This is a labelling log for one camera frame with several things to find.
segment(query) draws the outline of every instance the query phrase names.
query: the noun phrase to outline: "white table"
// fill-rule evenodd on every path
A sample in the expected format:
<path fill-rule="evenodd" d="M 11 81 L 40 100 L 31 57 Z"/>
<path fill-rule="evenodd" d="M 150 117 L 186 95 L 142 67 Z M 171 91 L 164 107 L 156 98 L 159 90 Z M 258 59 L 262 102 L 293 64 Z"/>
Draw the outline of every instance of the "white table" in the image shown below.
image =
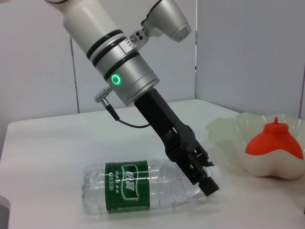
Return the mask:
<path fill-rule="evenodd" d="M 75 114 L 9 125 L 0 162 L 0 195 L 11 203 L 10 229 L 304 229 L 304 179 L 256 178 L 229 169 L 205 126 L 236 112 L 200 101 L 170 106 L 196 133 L 223 173 L 223 189 L 176 209 L 87 216 L 81 175 L 96 162 L 166 158 L 151 129 L 132 129 L 107 112 Z M 132 124 L 146 121 L 136 108 L 118 110 Z"/>

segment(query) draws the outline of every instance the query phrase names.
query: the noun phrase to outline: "clear plastic bottle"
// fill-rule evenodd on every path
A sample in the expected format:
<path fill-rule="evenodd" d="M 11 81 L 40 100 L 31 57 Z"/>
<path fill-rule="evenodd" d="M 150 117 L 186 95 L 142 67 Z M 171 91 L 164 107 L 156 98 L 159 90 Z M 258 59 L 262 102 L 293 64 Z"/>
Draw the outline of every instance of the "clear plastic bottle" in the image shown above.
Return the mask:
<path fill-rule="evenodd" d="M 206 171 L 221 186 L 217 167 Z M 204 198 L 182 170 L 170 160 L 94 164 L 82 177 L 82 200 L 87 214 L 109 210 L 170 208 L 191 199 Z"/>

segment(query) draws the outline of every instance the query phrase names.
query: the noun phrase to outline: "cable connector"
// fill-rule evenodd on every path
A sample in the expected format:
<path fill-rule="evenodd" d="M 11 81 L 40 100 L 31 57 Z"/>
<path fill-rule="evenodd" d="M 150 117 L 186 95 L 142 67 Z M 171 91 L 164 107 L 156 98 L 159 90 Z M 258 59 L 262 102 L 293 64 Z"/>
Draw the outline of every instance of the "cable connector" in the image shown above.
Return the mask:
<path fill-rule="evenodd" d="M 109 114 L 111 114 L 111 116 L 114 118 L 115 121 L 120 120 L 120 117 L 118 116 L 118 114 L 116 113 L 116 111 L 114 110 L 114 108 L 111 106 L 110 103 L 108 103 L 108 105 L 106 105 L 105 108 L 109 112 Z"/>
<path fill-rule="evenodd" d="M 103 99 L 105 99 L 107 96 L 109 96 L 110 92 L 112 92 L 112 88 L 108 86 L 107 88 L 101 90 L 95 97 L 94 100 L 97 103 L 102 102 Z"/>

